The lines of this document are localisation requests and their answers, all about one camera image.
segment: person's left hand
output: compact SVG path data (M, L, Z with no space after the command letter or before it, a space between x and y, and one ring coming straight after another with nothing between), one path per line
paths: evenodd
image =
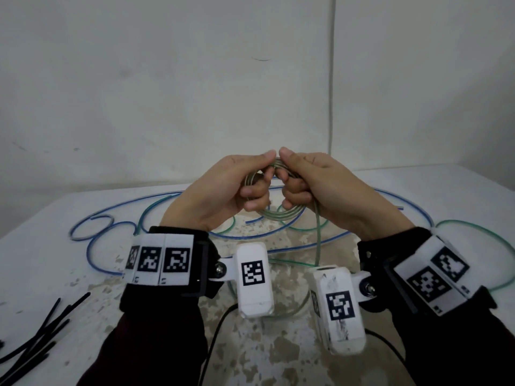
M270 204L268 187L274 177L275 150L257 156L222 158L191 184L164 213L161 226L212 231L225 220L245 211L263 210ZM252 186L242 187L252 172L263 175Z

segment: white device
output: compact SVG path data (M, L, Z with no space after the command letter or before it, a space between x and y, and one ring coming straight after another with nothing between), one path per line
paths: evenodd
M274 311L274 295L264 242L249 242L236 247L233 257L218 260L225 274L213 281L235 280L238 287L238 309L243 318L267 316Z
M333 355L355 355L366 343L365 328L358 302L372 299L360 289L369 272L357 274L345 267L311 268L305 277L311 292L318 338Z

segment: black sleeve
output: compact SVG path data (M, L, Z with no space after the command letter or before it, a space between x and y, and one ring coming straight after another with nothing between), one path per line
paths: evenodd
M362 266L373 264L367 262L370 259L406 258L430 236L430 231L417 227L384 239L362 241L358 244ZM377 299L382 304L378 309L391 311L406 349L407 369L417 385L510 382L515 337L490 312L496 305L484 287L472 299L439 317L430 310L414 312L384 272L374 267L369 270L378 286ZM404 288L409 300L421 305L411 289Z
M209 240L206 232L179 230ZM177 231L151 227L149 232ZM216 251L211 252L209 265L214 265L218 258ZM213 298L221 285L208 282L206 296ZM181 297L175 286L128 284L120 310L124 315L78 386L197 385L208 353L198 298Z

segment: hand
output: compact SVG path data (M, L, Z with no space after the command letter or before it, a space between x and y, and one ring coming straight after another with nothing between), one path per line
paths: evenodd
M164 213L162 226L212 231L225 220L245 211L263 210L270 204L268 187L274 177L275 150L257 156L222 158L191 184ZM251 172L263 171L252 186L241 183Z
M415 227L393 204L330 155L295 154L281 148L279 156L288 168L302 177L289 178L285 170L277 170L277 176L285 183L283 207L286 210L297 204L313 210L314 196L322 217L364 241Z

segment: fingernail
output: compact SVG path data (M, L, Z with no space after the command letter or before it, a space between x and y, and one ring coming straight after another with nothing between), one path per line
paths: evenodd
M293 152L290 149L285 148L284 146L279 149L279 153L285 158L288 158L290 155L293 154Z
M252 194L252 190L250 188L242 188L240 191L240 195L243 197L250 196Z
M255 210L258 204L256 202L247 202L245 203L245 207L247 207L247 210Z

